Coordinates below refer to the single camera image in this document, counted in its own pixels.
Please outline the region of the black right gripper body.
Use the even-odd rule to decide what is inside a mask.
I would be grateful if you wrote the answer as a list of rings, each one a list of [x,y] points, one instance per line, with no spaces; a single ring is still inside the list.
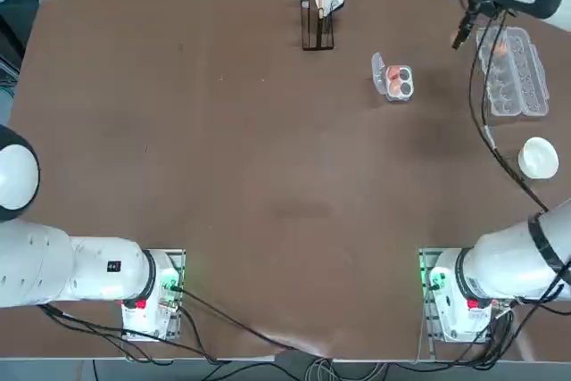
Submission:
[[[474,20],[477,16],[483,15],[487,18],[495,18],[495,4],[488,0],[468,0],[468,15]]]

